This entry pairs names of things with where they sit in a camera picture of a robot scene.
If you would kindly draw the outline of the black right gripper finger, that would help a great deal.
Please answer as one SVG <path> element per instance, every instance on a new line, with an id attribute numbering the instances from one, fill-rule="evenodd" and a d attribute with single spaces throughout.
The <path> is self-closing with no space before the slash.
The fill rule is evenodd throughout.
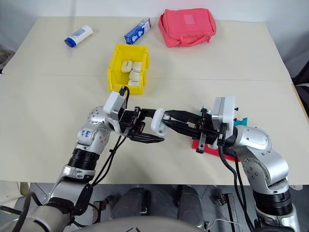
<path id="1" fill-rule="evenodd" d="M 180 121 L 164 120 L 164 124 L 179 134 L 183 134 L 186 136 L 199 136 L 200 135 L 199 130 L 192 128 L 188 124 L 180 122 Z"/>
<path id="2" fill-rule="evenodd" d="M 199 121 L 200 119 L 199 115 L 181 110 L 168 110 L 165 114 L 178 121 Z"/>

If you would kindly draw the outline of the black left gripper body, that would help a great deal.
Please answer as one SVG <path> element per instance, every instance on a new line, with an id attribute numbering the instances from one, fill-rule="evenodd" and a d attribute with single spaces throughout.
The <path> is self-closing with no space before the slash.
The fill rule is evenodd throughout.
<path id="1" fill-rule="evenodd" d="M 135 107 L 134 110 L 121 110 L 120 118 L 113 125 L 113 131 L 130 140 L 146 140 L 142 133 L 145 123 L 145 110 Z"/>

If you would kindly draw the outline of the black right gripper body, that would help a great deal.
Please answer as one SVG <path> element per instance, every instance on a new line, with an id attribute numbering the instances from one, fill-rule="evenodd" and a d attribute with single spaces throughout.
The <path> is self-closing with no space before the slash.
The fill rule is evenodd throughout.
<path id="1" fill-rule="evenodd" d="M 192 136 L 194 141 L 198 141 L 196 152 L 203 154 L 205 152 L 206 145 L 216 144 L 218 138 L 218 130 L 216 130 L 212 123 L 212 115 L 209 110 L 202 108 L 200 110 L 199 120 L 195 124 L 197 130 L 196 135 Z"/>

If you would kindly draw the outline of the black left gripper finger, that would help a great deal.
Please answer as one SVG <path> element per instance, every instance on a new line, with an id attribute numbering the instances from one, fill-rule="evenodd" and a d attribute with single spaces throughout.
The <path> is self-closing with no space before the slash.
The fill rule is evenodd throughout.
<path id="1" fill-rule="evenodd" d="M 141 109 L 140 113 L 142 119 L 145 119 L 146 117 L 153 118 L 156 113 L 156 109 Z"/>
<path id="2" fill-rule="evenodd" d="M 159 143 L 164 141 L 164 138 L 148 133 L 130 133 L 128 138 L 132 141 L 144 144 Z"/>

